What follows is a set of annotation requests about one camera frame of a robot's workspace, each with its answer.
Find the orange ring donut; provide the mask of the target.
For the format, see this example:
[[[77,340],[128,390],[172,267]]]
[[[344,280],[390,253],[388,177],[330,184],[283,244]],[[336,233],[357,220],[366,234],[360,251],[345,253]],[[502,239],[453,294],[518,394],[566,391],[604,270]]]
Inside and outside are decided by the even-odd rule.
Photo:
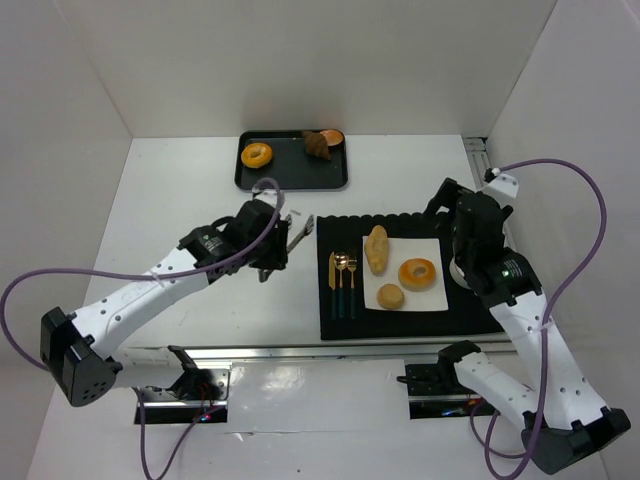
[[[436,268],[425,258],[411,258],[403,262],[398,269],[398,280],[409,291],[425,291],[436,281]]]

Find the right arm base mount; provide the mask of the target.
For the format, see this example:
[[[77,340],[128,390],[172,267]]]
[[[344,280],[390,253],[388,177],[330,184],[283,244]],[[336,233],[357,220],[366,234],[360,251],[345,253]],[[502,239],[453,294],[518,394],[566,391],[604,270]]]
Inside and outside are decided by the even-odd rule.
[[[492,415],[495,409],[462,386],[454,372],[454,362],[464,354],[481,352],[479,346],[465,340],[439,351],[435,363],[406,365],[396,381],[406,387],[410,419],[463,418],[473,412]]]

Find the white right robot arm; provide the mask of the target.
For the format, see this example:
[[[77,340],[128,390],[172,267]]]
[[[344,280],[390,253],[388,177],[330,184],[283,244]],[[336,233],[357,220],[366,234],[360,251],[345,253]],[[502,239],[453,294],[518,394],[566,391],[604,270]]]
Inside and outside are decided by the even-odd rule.
[[[518,181],[499,169],[488,170],[485,181],[472,191],[445,179],[424,213],[450,217],[450,274],[505,331],[532,384],[500,370],[470,341],[441,350],[438,366],[447,380],[480,395],[519,430],[522,464],[554,475],[610,445],[631,422],[581,371],[551,318],[558,297],[546,296],[530,262],[505,244]]]

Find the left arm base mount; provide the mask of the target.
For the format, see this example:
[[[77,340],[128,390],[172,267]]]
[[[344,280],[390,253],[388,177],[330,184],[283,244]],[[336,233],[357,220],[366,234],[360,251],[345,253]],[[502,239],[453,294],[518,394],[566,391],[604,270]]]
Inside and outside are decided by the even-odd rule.
[[[199,363],[178,346],[150,352],[152,383],[140,386],[142,404],[136,408],[136,424],[223,424],[228,420],[231,364]]]

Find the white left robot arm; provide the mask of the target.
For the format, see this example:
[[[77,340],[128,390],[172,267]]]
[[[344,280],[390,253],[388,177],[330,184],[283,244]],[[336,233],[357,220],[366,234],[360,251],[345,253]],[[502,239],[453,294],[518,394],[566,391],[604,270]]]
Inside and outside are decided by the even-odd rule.
[[[41,320],[40,356],[70,405],[88,405],[112,388],[167,390],[178,399],[217,386],[185,349],[170,345],[129,355],[121,344],[180,300],[244,266],[282,270],[292,218],[265,200],[245,202],[234,216],[193,229],[147,274],[102,300]]]

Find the round bread bun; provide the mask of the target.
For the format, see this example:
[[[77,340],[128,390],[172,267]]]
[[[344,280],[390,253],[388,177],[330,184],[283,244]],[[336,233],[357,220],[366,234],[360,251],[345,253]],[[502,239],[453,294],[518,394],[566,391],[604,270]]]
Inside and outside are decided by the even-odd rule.
[[[377,291],[376,299],[383,309],[397,310],[404,305],[405,295],[397,285],[385,284]]]

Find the oblong bread loaf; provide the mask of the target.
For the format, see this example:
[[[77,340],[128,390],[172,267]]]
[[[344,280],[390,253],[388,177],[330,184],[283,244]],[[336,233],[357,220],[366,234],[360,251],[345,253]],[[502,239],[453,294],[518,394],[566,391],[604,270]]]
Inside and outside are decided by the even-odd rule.
[[[383,226],[373,227],[365,241],[364,253],[371,273],[376,276],[384,274],[389,259],[389,238]]]

